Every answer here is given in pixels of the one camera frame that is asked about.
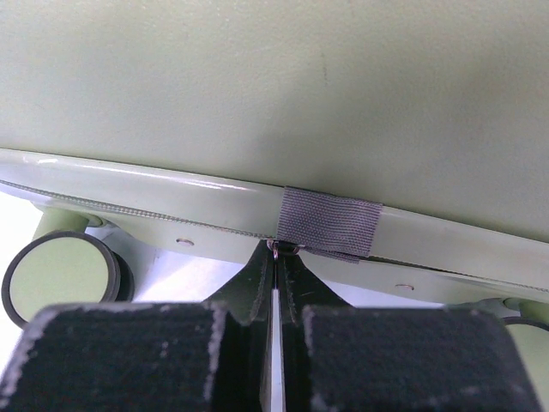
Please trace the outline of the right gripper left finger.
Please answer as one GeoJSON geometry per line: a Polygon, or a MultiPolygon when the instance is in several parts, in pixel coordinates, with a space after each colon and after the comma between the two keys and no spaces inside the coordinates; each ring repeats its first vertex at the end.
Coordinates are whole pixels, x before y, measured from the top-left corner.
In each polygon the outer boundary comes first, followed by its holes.
{"type": "Polygon", "coordinates": [[[1,378],[4,411],[267,411],[273,253],[202,303],[49,306],[1,378]]]}

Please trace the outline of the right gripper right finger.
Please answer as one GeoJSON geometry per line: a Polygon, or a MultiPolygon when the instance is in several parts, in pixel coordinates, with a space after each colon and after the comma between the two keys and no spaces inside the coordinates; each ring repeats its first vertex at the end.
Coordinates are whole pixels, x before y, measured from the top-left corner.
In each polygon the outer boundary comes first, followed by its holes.
{"type": "Polygon", "coordinates": [[[500,318],[473,308],[357,308],[276,246],[288,411],[538,411],[500,318]]]}

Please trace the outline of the green hard-shell suitcase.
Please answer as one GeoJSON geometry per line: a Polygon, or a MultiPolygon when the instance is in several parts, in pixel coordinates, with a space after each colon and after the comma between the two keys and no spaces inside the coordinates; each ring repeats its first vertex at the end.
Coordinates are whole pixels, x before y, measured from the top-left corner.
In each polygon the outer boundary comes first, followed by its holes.
{"type": "Polygon", "coordinates": [[[545,1],[4,1],[1,189],[242,263],[287,187],[382,207],[323,279],[548,311],[545,1]]]}

